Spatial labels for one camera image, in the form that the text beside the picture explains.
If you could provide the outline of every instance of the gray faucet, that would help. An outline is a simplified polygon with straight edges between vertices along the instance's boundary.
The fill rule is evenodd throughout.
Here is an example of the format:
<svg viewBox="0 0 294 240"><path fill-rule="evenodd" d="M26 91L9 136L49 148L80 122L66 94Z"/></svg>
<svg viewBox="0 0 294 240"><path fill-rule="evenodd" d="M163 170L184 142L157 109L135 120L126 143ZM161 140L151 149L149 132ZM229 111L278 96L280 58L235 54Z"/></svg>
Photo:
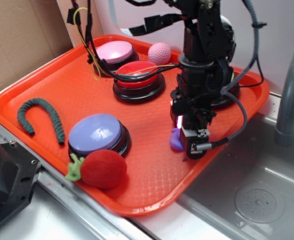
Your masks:
<svg viewBox="0 0 294 240"><path fill-rule="evenodd" d="M275 142L283 147L294 145L294 56L281 97Z"/></svg>

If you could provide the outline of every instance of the metal sink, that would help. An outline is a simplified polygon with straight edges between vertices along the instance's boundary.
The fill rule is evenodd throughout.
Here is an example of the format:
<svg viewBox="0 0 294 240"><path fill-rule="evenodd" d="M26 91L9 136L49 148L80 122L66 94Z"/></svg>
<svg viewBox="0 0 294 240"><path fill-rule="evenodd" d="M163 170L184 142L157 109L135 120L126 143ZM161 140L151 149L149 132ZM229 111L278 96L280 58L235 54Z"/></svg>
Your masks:
<svg viewBox="0 0 294 240"><path fill-rule="evenodd" d="M294 240L294 147L274 143L257 114L179 198L231 239Z"/></svg>

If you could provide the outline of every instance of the plush strawberry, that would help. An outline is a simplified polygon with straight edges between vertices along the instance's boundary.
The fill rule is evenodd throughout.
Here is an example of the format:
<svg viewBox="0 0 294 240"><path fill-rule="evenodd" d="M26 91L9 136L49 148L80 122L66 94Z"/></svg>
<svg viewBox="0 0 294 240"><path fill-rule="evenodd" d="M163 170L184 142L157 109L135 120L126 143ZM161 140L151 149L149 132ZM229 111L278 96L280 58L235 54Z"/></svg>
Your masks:
<svg viewBox="0 0 294 240"><path fill-rule="evenodd" d="M127 174L125 159L117 152L100 149L90 153L86 158L70 157L74 163L68 164L66 179L84 183L100 189L110 189L118 186Z"/></svg>

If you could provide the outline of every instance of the red tray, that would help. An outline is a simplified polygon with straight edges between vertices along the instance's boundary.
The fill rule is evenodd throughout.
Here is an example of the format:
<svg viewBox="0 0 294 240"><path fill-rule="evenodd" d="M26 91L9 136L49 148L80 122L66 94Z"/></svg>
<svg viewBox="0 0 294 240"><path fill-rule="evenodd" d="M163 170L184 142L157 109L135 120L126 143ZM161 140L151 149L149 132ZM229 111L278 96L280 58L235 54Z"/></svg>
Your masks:
<svg viewBox="0 0 294 240"><path fill-rule="evenodd" d="M110 41L128 41L147 60L148 43L130 38L105 35L94 39L96 46ZM171 62L180 53L173 51ZM35 135L29 136L17 121L17 110L27 100L44 98L57 110L68 141L72 127L92 114L107 113L118 118L129 130L132 147L126 156L128 172L120 186L100 190L78 181L88 195L112 212L133 217L158 211L172 202L189 186L219 153L222 147L209 150L198 160L188 159L184 152L174 151L169 145L171 129L170 92L177 86L179 69L164 72L166 88L156 99L142 104L127 104L116 100L112 91L113 79L93 79L87 52L78 46L34 73L26 76L0 94L0 123L48 161L62 174L67 174L68 144L59 146L48 114L33 107L26 118L33 125ZM255 84L260 76L248 73L242 84ZM269 96L266 82L253 88L242 88L240 101L251 118ZM210 141L234 133L243 123L239 107L233 104L217 111L208 127Z"/></svg>

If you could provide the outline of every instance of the white wall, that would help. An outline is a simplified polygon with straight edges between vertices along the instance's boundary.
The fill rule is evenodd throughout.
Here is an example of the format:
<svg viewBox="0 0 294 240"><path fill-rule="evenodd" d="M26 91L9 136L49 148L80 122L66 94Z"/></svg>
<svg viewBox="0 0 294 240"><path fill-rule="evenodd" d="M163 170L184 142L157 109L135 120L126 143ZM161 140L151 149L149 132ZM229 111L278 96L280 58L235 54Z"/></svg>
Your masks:
<svg viewBox="0 0 294 240"><path fill-rule="evenodd" d="M109 1L114 1L116 17L121 28L130 28L144 23L144 17L178 13L162 0L152 6L135 7L125 0L94 0L104 34L124 35L113 23L109 14ZM241 0L222 0L222 14L235 30L237 49L233 66L244 68L250 61L253 50L251 19ZM281 93L288 68L294 53L294 0L252 0L258 20L268 26L260 30L260 62L271 90ZM148 43L165 42L175 50L182 50L183 23L145 36L133 37Z"/></svg>

